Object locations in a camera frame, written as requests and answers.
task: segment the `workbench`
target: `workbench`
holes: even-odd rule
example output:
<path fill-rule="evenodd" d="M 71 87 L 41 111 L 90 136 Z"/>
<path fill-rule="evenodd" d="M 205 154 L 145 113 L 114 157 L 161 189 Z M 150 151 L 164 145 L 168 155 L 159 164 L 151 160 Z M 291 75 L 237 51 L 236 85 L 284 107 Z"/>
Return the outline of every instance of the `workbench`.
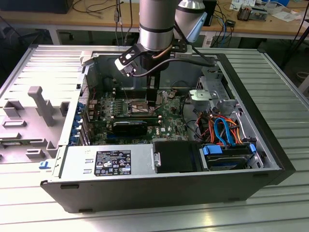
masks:
<path fill-rule="evenodd" d="M 86 0 L 87 5 L 100 3 L 99 0 Z M 253 37 L 253 38 L 270 38 L 270 39 L 294 39 L 299 28 L 299 21 L 284 22 L 271 15 L 267 16 L 266 21 L 239 21 L 237 20 L 236 11 L 228 11 L 231 0 L 220 0 L 218 3 L 221 6 L 223 13 L 228 19 L 236 21 L 236 26 L 233 31 L 233 37 Z M 114 5 L 113 0 L 108 0 L 104 5 L 95 6 L 92 9 L 97 10 L 103 7 Z M 295 3 L 290 2 L 288 7 L 304 7 L 307 5 L 306 1 Z M 84 4 L 78 3 L 76 9 L 84 11 Z M 130 11 L 129 3 L 121 4 L 123 30 L 126 32 L 130 27 Z M 139 28 L 139 4 L 132 4 L 133 13 L 133 28 L 131 32 L 138 32 Z M 114 7 L 106 9 L 102 12 L 102 18 L 95 17 L 86 13 L 80 13 L 73 9 L 67 14 L 51 14 L 51 13 L 30 13 L 30 12 L 2 12 L 0 15 L 12 24 L 15 28 L 33 28 L 33 29 L 47 29 L 52 37 L 53 44 L 61 44 L 59 37 L 59 30 L 86 30 L 86 31 L 115 31 L 114 22 Z M 0 23 L 0 27 L 6 27 L 5 23 Z M 201 35 L 205 36 L 203 47 L 210 46 L 211 40 L 218 35 L 222 30 L 221 25 L 217 19 L 213 19 L 210 27 L 203 27 Z"/>
<path fill-rule="evenodd" d="M 109 48 L 117 49 L 55 45 L 29 48 L 0 89 L 0 101 L 26 94 L 18 90 L 18 85 L 34 82 L 38 85 L 52 82 L 54 91 L 68 88 L 65 95 L 55 94 L 50 101 L 70 101 L 70 86 L 83 70 L 79 60 L 82 51 L 100 52 Z M 40 187 L 40 181 L 47 179 L 51 171 L 40 171 L 39 163 L 0 164 L 0 231 L 306 231 L 308 100 L 265 53 L 255 49 L 199 50 L 226 54 L 296 173 L 278 186 L 261 189 L 245 202 L 70 214 Z"/>

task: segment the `sticker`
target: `sticker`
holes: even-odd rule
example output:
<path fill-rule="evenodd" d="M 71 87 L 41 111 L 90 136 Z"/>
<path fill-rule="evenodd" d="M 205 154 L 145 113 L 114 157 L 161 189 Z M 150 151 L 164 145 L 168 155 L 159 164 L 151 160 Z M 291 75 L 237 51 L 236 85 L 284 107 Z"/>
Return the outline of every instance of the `sticker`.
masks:
<path fill-rule="evenodd" d="M 130 175 L 131 150 L 98 151 L 95 162 L 95 176 Z"/>

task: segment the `aluminum work table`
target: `aluminum work table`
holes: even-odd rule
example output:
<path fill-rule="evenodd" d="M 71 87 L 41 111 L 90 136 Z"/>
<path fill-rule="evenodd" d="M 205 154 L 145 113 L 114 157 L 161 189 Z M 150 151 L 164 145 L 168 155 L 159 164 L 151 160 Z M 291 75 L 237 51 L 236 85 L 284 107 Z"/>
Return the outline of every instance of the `aluminum work table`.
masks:
<path fill-rule="evenodd" d="M 50 101 L 72 97 L 82 73 L 82 51 L 106 46 L 40 45 L 29 48 L 2 86 L 6 99 L 26 95 L 23 85 L 55 85 Z M 309 102 L 267 54 L 255 49 L 225 53 L 296 168 L 278 186 L 261 189 L 245 202 L 70 214 L 40 187 L 51 171 L 39 163 L 0 164 L 0 231 L 307 231 L 309 227 Z"/>

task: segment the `motherboard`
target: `motherboard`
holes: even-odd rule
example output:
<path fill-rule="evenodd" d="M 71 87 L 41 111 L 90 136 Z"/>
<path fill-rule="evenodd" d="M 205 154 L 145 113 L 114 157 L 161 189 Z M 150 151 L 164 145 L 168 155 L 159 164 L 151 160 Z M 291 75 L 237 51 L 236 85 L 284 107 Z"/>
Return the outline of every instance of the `motherboard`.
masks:
<path fill-rule="evenodd" d="M 183 97 L 175 91 L 161 91 L 156 107 L 149 107 L 143 91 L 103 92 L 88 105 L 91 144 L 188 140 L 187 126 L 180 115 Z"/>

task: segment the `cylindrical robot joint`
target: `cylindrical robot joint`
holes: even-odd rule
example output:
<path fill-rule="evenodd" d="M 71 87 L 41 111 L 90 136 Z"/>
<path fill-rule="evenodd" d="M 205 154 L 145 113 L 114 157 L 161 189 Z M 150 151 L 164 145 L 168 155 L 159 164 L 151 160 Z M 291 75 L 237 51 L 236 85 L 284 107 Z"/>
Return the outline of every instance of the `cylindrical robot joint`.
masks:
<path fill-rule="evenodd" d="M 150 51 L 166 49 L 173 39 L 178 0 L 140 0 L 140 43 Z"/>

